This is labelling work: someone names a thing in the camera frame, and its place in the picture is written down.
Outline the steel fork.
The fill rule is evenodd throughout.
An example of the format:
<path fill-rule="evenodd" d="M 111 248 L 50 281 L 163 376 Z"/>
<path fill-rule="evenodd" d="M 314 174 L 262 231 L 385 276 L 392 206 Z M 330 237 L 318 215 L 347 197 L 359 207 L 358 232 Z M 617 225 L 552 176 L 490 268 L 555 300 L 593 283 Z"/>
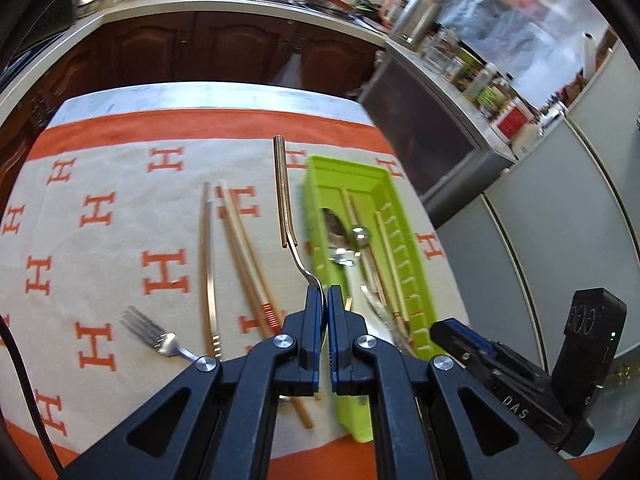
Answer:
<path fill-rule="evenodd" d="M 120 322 L 138 341 L 164 358 L 180 356 L 189 362 L 198 359 L 196 354 L 180 344 L 175 333 L 165 330 L 133 306 L 126 309 Z"/>

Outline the gold handled steel spoon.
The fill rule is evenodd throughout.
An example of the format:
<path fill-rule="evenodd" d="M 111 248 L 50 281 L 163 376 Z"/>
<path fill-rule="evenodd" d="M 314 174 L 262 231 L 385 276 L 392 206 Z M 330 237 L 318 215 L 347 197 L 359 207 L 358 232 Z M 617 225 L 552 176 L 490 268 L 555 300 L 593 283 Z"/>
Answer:
<path fill-rule="evenodd" d="M 298 243 L 294 230 L 290 186 L 288 185 L 288 168 L 286 168 L 285 140 L 280 134 L 273 138 L 273 161 L 281 245 L 290 252 L 298 272 L 303 275 L 307 284 L 316 286 L 324 299 L 321 282 L 306 268 L 297 250 Z"/>

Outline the bamboo chopstick with red band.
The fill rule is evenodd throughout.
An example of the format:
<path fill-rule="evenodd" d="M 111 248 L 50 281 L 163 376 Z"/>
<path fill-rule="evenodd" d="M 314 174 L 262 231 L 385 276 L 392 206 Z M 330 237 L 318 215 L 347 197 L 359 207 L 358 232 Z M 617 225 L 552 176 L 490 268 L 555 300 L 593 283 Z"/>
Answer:
<path fill-rule="evenodd" d="M 383 243 L 386 258 L 390 263 L 390 273 L 392 274 L 392 281 L 395 289 L 395 294 L 397 297 L 397 304 L 398 304 L 397 311 L 399 312 L 399 316 L 402 318 L 402 324 L 404 324 L 406 336 L 408 338 L 411 338 L 409 313 L 405 303 L 404 291 L 401 288 L 401 282 L 400 282 L 400 277 L 399 277 L 397 266 L 396 266 L 396 261 L 394 258 L 394 253 L 392 251 L 392 246 L 390 246 L 390 239 L 388 238 L 388 235 L 385 229 L 385 223 L 383 221 L 382 214 L 380 214 L 378 211 L 375 211 L 374 218 L 375 218 L 376 225 L 378 226 L 378 229 L 380 230 L 380 233 L 381 233 L 381 238 L 382 238 L 382 243 Z"/>

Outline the dark metal chopstick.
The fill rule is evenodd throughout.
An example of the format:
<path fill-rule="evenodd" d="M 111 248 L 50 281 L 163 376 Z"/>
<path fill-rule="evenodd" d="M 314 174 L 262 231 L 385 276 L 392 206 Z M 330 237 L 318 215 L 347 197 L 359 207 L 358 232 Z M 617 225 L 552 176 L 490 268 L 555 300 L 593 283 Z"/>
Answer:
<path fill-rule="evenodd" d="M 213 251 L 213 201 L 210 192 L 210 183 L 203 184 L 203 269 L 204 269 L 204 297 L 206 303 L 207 326 L 209 332 L 210 348 L 213 356 L 222 358 L 220 333 L 218 330 L 218 316 L 215 296 L 215 270 Z"/>

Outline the green plastic utensil tray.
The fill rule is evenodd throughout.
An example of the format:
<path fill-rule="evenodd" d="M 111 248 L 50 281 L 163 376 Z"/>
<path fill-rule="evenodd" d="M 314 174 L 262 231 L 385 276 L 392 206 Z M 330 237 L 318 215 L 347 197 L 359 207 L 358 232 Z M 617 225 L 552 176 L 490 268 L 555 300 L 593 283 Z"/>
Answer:
<path fill-rule="evenodd" d="M 302 199 L 321 283 L 340 286 L 374 336 L 422 360 L 437 356 L 431 326 L 469 317 L 412 186 L 381 165 L 311 155 Z"/>

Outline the large steel spoon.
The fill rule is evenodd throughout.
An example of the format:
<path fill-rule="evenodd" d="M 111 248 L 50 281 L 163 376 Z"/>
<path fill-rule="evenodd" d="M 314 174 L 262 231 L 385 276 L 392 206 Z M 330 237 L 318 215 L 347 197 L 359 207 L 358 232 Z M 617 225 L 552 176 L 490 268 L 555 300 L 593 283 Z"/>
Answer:
<path fill-rule="evenodd" d="M 372 288 L 373 292 L 377 294 L 380 291 L 380 288 L 378 287 L 378 284 L 376 284 L 373 257 L 370 251 L 370 232 L 364 226 L 353 226 L 352 241 L 360 255 L 367 283 Z"/>

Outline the orange and cream H blanket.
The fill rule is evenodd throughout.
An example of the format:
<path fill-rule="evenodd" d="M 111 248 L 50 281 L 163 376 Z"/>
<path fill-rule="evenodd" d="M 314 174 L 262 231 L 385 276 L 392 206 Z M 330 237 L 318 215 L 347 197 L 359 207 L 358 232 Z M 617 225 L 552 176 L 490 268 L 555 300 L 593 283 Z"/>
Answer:
<path fill-rule="evenodd" d="M 466 312 L 434 226 L 382 133 L 266 110 L 156 110 L 60 119 L 1 152 L 1 315 L 21 351 L 38 413 L 69 463 L 178 375 L 136 341 L 136 307 L 194 352 L 208 349 L 200 263 L 203 200 L 228 184 L 273 305 L 303 307 L 306 284 L 282 248 L 272 140 L 285 138 L 299 249 L 307 160 L 371 165 L 390 177 L 439 318 Z"/>

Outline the grey appliance with dark door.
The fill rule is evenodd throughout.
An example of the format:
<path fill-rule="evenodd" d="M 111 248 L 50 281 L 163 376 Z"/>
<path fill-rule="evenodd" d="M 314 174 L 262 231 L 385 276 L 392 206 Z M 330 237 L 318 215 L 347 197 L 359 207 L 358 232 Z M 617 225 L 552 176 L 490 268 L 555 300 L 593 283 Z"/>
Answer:
<path fill-rule="evenodd" d="M 359 103 L 438 228 L 516 158 L 480 112 L 409 49 L 388 40 Z"/>

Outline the steel electric kettle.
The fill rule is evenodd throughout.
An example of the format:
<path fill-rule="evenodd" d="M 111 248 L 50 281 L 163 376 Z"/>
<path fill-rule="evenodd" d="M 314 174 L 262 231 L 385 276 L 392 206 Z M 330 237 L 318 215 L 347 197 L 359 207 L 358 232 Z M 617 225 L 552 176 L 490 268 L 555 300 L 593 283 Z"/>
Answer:
<path fill-rule="evenodd" d="M 438 12 L 436 0 L 409 0 L 390 32 L 390 39 L 413 51 L 418 50 Z"/>

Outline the wooden cabinet fronts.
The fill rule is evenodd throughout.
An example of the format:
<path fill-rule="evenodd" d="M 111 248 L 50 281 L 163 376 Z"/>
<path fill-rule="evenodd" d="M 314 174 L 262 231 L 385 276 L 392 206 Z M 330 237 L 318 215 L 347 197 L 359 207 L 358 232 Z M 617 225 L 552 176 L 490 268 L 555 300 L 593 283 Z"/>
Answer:
<path fill-rule="evenodd" d="M 1 123 L 1 197 L 70 98 L 137 84 L 229 81 L 348 96 L 374 70 L 380 44 L 336 26 L 232 12 L 175 12 L 102 25 L 49 61 Z"/>

